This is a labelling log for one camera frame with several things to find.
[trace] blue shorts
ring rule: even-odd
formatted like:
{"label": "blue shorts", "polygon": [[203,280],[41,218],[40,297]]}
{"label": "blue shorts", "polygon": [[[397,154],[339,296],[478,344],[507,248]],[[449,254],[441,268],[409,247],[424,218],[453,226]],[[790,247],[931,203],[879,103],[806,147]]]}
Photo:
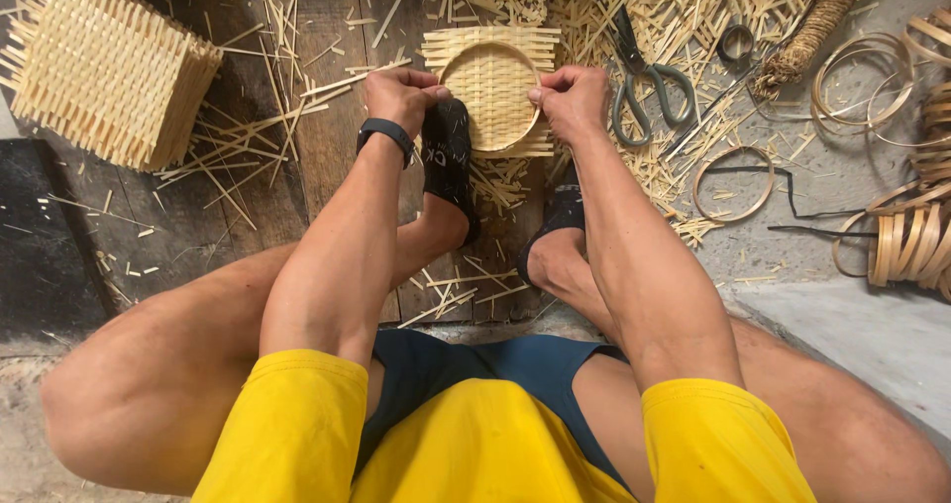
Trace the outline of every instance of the blue shorts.
{"label": "blue shorts", "polygon": [[386,368],[383,390],[379,405],[363,425],[354,478],[386,432],[423,403],[468,378],[493,378],[511,380],[541,401],[565,423],[588,462],[629,492],[594,439],[572,391],[578,368],[596,352],[628,362],[612,345],[557,336],[459,345],[412,330],[378,331],[373,354]]}

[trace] watch strap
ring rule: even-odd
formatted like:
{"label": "watch strap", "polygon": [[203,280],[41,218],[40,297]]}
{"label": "watch strap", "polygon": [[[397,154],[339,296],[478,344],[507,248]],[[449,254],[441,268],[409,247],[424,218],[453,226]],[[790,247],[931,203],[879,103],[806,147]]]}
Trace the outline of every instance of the watch strap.
{"label": "watch strap", "polygon": [[403,151],[403,169],[409,167],[413,157],[413,140],[402,126],[393,120],[370,118],[363,121],[360,132],[357,133],[357,154],[360,154],[363,145],[370,140],[374,132],[389,136]]}

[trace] man's left hand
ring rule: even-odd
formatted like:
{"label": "man's left hand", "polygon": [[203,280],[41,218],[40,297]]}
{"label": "man's left hand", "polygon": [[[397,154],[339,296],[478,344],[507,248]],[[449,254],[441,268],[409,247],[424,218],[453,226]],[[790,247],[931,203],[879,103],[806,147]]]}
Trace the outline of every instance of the man's left hand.
{"label": "man's left hand", "polygon": [[371,72],[363,84],[363,100],[370,117],[396,122],[412,139],[420,133],[426,108],[452,98],[435,74],[410,68]]}

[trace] ankle sock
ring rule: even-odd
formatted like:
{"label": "ankle sock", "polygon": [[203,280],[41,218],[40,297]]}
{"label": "ankle sock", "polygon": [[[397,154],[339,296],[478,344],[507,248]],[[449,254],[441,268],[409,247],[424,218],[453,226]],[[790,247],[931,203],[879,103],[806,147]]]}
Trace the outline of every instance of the ankle sock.
{"label": "ankle sock", "polygon": [[529,280],[529,252],[534,242],[553,230],[560,228],[585,229],[585,203],[581,199],[581,186],[578,184],[578,173],[575,162],[571,161],[561,183],[554,188],[554,201],[545,212],[545,221],[541,228],[518,253],[516,268],[518,276],[531,284]]}
{"label": "ankle sock", "polygon": [[426,181],[422,190],[451,202],[469,218],[469,233],[462,246],[478,238],[481,229],[469,186],[469,112],[459,99],[426,110],[422,122],[422,165]]}

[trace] hand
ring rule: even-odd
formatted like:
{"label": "hand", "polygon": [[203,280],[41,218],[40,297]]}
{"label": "hand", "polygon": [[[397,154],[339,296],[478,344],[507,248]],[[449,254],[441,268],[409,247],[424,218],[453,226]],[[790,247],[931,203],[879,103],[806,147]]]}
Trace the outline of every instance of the hand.
{"label": "hand", "polygon": [[573,147],[591,134],[605,134],[611,84],[604,69],[566,65],[541,77],[529,100],[548,117],[552,131]]}
{"label": "hand", "polygon": [[452,98],[435,74],[410,68],[371,72],[363,83],[363,101],[370,117],[393,120],[410,139],[420,134],[427,107]]}

